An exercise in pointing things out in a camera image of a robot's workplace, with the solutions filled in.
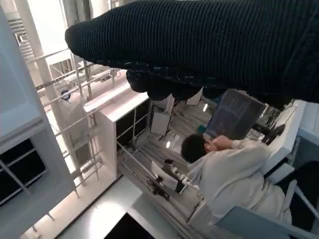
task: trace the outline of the person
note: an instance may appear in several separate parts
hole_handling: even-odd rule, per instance
[[[199,187],[214,223],[239,206],[311,231],[315,220],[312,212],[296,194],[290,207],[285,206],[285,194],[289,183],[296,179],[316,206],[319,190],[312,190],[310,185],[319,182],[319,162],[305,164],[274,185],[259,170],[270,153],[264,143],[230,140],[223,135],[207,141],[202,135],[192,134],[183,141],[181,155],[189,163],[188,179]]]

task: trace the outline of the black panel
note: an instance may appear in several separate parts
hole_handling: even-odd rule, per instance
[[[146,127],[146,123],[147,123],[147,117],[145,117],[144,119],[142,119],[140,122],[138,122],[135,125],[135,136],[137,136],[143,129],[145,129]]]
[[[129,131],[127,131],[125,134],[119,137],[118,142],[122,146],[127,146],[132,139],[133,139],[133,128],[131,128]]]
[[[37,152],[33,152],[10,167],[12,173],[26,184],[45,170],[45,166]]]
[[[149,112],[150,101],[145,101],[136,108],[136,121]]]
[[[130,215],[125,214],[104,239],[154,239]]]
[[[0,159],[8,165],[32,149],[34,149],[34,147],[30,139],[27,139],[1,154]],[[22,184],[30,186],[31,184],[26,184],[42,173],[45,170],[45,165],[37,152],[34,151],[11,165],[9,170],[18,178],[18,180],[21,181]],[[0,201],[10,196],[10,194],[14,193],[18,189],[20,189],[20,186],[10,175],[8,175],[6,171],[0,172]]]
[[[22,143],[18,144],[17,146],[1,154],[0,159],[2,160],[3,163],[9,164],[32,149],[33,149],[33,145],[30,139],[27,139],[23,141]]]
[[[120,135],[126,131],[134,122],[134,111],[129,112],[116,122],[116,135]]]
[[[20,187],[5,171],[0,173],[0,201],[14,193]]]

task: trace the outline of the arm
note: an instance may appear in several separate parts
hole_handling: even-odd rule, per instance
[[[232,141],[234,156],[240,160],[239,169],[252,169],[257,171],[269,158],[270,150],[264,143],[249,139]]]
[[[270,150],[264,143],[252,140],[230,140],[225,136],[216,138],[213,143],[219,148],[219,163],[231,173],[256,172],[269,158]]]

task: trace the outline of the desk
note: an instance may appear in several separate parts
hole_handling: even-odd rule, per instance
[[[298,135],[319,145],[319,104],[306,104]]]
[[[284,132],[269,145],[271,155],[261,167],[263,174],[269,172],[292,151],[306,104],[304,101],[297,100],[279,116],[276,126],[285,123],[286,127]]]

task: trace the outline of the monitor screen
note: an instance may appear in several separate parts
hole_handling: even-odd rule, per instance
[[[244,139],[265,109],[265,104],[236,90],[227,90],[211,117],[206,133]]]

